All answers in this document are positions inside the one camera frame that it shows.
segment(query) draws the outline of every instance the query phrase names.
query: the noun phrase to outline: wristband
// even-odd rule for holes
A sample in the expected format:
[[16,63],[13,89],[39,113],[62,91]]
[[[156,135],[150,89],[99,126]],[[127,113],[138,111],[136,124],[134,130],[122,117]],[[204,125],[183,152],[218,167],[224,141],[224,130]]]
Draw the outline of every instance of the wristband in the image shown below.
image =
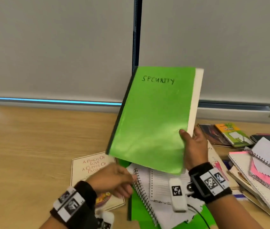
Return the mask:
[[68,229],[98,228],[96,197],[96,192],[87,182],[79,181],[53,203],[50,213]]
[[232,194],[228,181],[209,162],[192,168],[189,171],[189,176],[194,191],[193,196],[206,204]]

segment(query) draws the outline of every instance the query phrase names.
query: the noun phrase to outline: wooden desk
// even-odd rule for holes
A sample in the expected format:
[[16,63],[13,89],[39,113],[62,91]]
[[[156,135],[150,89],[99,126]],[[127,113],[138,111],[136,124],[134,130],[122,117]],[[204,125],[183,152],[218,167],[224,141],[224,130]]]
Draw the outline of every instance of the wooden desk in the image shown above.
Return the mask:
[[[0,106],[0,228],[38,228],[70,184],[71,160],[104,151],[115,119],[109,113]],[[247,134],[270,133],[270,125],[237,124]],[[229,151],[216,150],[222,157]],[[270,228],[266,213],[249,202],[244,206]],[[114,228],[138,229],[126,211],[114,210]]]

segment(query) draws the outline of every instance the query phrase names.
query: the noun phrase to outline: book spine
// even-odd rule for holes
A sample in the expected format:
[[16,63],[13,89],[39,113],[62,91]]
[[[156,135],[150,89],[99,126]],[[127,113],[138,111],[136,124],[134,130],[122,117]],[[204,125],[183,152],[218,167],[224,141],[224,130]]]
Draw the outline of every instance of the book spine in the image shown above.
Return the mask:
[[270,167],[270,162],[268,162],[267,160],[263,159],[262,157],[258,156],[257,154],[255,154],[251,149],[247,150],[250,155],[252,155],[253,157],[259,159],[260,161],[262,161],[264,164],[266,164],[268,167]]
[[263,181],[261,178],[257,177],[255,174],[253,174],[252,172],[249,173],[249,175],[254,178],[255,180],[259,181],[261,184],[263,184],[265,187],[270,189],[270,184],[266,183],[265,181]]
[[137,175],[137,181],[136,183],[133,185],[136,193],[138,194],[138,196],[140,197],[141,201],[143,202],[145,208],[148,210],[149,215],[152,217],[153,222],[155,224],[155,226],[158,224],[156,215],[151,207],[150,201],[148,199],[147,194],[144,192],[143,188],[142,188],[142,184],[141,184],[141,180],[138,174],[138,170],[134,169],[134,173]]

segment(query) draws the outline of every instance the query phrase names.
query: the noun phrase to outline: forearm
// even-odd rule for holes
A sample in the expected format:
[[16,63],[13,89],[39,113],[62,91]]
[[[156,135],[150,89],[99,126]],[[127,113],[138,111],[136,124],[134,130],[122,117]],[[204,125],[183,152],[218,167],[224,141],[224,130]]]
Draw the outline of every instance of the forearm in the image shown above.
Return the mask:
[[67,227],[50,216],[50,218],[39,229],[67,229]]
[[207,205],[219,229],[262,229],[233,195],[227,195]]

